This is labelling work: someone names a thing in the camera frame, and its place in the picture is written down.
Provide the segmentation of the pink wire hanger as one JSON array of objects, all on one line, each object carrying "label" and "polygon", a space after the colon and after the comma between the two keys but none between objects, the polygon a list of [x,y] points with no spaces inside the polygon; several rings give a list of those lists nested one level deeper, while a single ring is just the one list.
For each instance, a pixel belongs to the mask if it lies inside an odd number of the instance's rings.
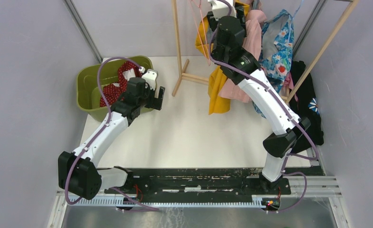
[{"label": "pink wire hanger", "polygon": [[208,49],[208,39],[207,30],[204,22],[204,16],[202,12],[202,1],[201,0],[189,0],[188,1],[190,10],[192,12],[192,17],[196,27],[197,35],[195,39],[195,47],[200,51],[206,59],[207,65],[210,66],[209,59],[209,49]]}]

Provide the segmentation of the red polka dot skirt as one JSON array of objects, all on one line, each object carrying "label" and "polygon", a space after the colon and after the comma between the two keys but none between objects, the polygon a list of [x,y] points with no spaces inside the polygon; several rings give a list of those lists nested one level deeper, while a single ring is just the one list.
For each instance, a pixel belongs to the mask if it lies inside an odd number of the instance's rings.
[{"label": "red polka dot skirt", "polygon": [[141,77],[139,67],[130,61],[124,62],[117,70],[115,81],[103,87],[103,94],[109,105],[126,91],[127,82],[133,77]]}]

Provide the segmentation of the yellow skirt grey lining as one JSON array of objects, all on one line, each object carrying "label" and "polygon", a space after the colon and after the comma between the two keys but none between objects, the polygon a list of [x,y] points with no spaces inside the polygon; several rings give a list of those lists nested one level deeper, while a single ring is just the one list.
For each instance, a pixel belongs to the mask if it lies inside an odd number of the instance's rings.
[{"label": "yellow skirt grey lining", "polygon": [[[204,22],[206,30],[208,32],[209,24],[206,17],[204,17]],[[208,47],[210,38],[211,35],[207,34]],[[223,71],[220,69],[220,66],[216,66],[215,70],[210,74],[208,85],[208,95],[210,98],[209,114],[223,114],[230,110],[231,100],[219,96],[219,92],[223,88],[227,80],[228,78],[223,74]]]}]

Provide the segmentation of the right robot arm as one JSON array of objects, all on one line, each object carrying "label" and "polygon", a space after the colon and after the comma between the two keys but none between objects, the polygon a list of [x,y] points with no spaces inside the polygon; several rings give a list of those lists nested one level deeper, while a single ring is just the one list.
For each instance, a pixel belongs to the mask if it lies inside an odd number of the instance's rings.
[{"label": "right robot arm", "polygon": [[213,30],[210,60],[220,66],[223,74],[244,91],[258,106],[273,133],[263,141],[267,152],[265,166],[259,175],[259,188],[271,194],[285,175],[290,152],[302,136],[310,139],[310,121],[300,117],[282,100],[254,56],[243,48],[246,29],[232,1],[211,0],[207,17]]}]

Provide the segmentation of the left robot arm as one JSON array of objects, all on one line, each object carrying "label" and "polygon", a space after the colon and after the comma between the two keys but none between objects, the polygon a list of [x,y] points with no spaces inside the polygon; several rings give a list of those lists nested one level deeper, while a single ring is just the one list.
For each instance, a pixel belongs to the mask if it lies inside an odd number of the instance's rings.
[{"label": "left robot arm", "polygon": [[110,112],[94,133],[72,152],[58,157],[58,185],[65,194],[93,199],[100,190],[117,187],[123,193],[133,190],[130,170],[114,166],[98,168],[98,164],[113,141],[141,114],[142,108],[161,110],[165,87],[155,88],[144,79],[131,78]]}]

